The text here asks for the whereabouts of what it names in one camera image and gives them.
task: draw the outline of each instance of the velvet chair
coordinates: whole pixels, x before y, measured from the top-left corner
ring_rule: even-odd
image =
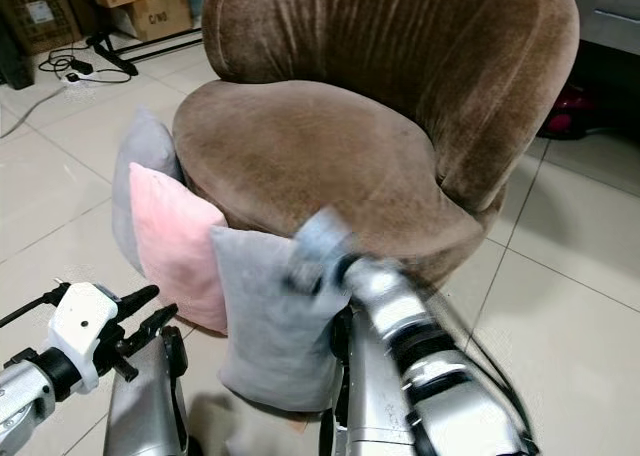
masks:
[[[573,0],[204,0],[221,81],[174,138],[231,227],[291,236],[331,204],[435,285],[478,247],[569,74]]]

